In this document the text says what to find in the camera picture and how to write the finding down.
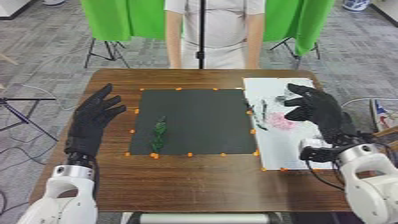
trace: paper sheet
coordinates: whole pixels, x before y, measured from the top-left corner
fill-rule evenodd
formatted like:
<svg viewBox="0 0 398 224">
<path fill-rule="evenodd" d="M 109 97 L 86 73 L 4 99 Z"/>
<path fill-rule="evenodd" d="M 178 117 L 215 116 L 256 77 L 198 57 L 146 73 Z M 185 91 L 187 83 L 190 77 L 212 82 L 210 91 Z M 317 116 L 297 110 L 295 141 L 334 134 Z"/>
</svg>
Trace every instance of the paper sheet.
<svg viewBox="0 0 398 224">
<path fill-rule="evenodd" d="M 256 126 L 256 140 L 260 146 L 263 167 L 269 170 L 308 169 L 304 161 L 299 159 L 299 144 L 306 138 L 320 137 L 318 127 L 311 122 L 288 122 L 281 124 L 285 114 L 295 107 L 285 107 L 276 101 L 277 96 L 290 94 L 290 99 L 297 98 L 288 90 L 288 83 L 313 87 L 313 81 L 306 78 L 247 78 L 245 82 L 245 97 L 249 104 L 254 105 L 256 117 L 263 121 L 261 100 L 267 102 L 267 131 L 256 125 L 253 116 L 253 124 Z M 331 169 L 331 163 L 311 163 L 313 168 Z"/>
</svg>

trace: black robotic glove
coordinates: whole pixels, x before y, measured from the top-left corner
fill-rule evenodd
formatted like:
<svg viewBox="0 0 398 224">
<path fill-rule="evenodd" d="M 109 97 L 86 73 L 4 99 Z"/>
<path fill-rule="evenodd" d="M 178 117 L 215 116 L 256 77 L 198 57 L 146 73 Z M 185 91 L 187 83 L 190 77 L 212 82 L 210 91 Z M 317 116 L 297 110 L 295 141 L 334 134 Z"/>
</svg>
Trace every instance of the black robotic glove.
<svg viewBox="0 0 398 224">
<path fill-rule="evenodd" d="M 302 98 L 285 101 L 286 107 L 299 106 L 285 118 L 292 121 L 311 121 L 318 125 L 327 143 L 345 145 L 350 136 L 356 136 L 356 126 L 334 97 L 317 89 L 295 84 L 288 84 L 288 90 Z"/>
<path fill-rule="evenodd" d="M 75 115 L 68 133 L 66 150 L 68 154 L 82 153 L 96 157 L 102 145 L 103 129 L 116 116 L 126 111 L 126 106 L 114 107 L 121 102 L 121 96 L 105 100 L 112 92 L 112 84 L 94 93 L 82 103 Z"/>
</svg>

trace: green vegetable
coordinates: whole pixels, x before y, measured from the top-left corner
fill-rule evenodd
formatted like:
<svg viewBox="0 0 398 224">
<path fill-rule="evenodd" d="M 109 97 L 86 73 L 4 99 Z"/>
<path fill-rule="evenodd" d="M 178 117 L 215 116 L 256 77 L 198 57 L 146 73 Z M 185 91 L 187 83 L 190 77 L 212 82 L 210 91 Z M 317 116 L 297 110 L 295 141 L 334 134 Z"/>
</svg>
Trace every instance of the green vegetable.
<svg viewBox="0 0 398 224">
<path fill-rule="evenodd" d="M 155 125 L 155 139 L 151 142 L 151 146 L 153 146 L 153 152 L 160 153 L 160 149 L 164 148 L 164 134 L 167 131 L 167 124 L 166 124 L 166 116 L 160 118 L 158 123 Z"/>
</svg>

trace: person's torso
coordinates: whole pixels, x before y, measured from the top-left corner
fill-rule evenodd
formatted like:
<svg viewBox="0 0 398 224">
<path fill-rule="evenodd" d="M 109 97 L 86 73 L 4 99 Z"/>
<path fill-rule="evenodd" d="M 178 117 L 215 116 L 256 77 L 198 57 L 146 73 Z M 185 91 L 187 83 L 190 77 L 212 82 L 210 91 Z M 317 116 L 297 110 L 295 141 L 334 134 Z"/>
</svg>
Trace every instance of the person's torso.
<svg viewBox="0 0 398 224">
<path fill-rule="evenodd" d="M 185 41 L 199 44 L 201 0 L 187 1 Z M 245 0 L 206 1 L 205 45 L 219 48 L 245 41 Z"/>
</svg>

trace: black mat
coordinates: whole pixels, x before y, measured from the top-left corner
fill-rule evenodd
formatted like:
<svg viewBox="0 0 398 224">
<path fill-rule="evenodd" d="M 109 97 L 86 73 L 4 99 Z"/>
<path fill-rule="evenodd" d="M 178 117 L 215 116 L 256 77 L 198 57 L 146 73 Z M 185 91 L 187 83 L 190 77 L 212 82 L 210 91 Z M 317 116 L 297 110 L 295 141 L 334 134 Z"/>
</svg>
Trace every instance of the black mat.
<svg viewBox="0 0 398 224">
<path fill-rule="evenodd" d="M 153 152 L 155 125 L 167 117 L 160 154 L 249 154 L 256 151 L 242 90 L 148 90 L 142 93 L 132 154 Z"/>
</svg>

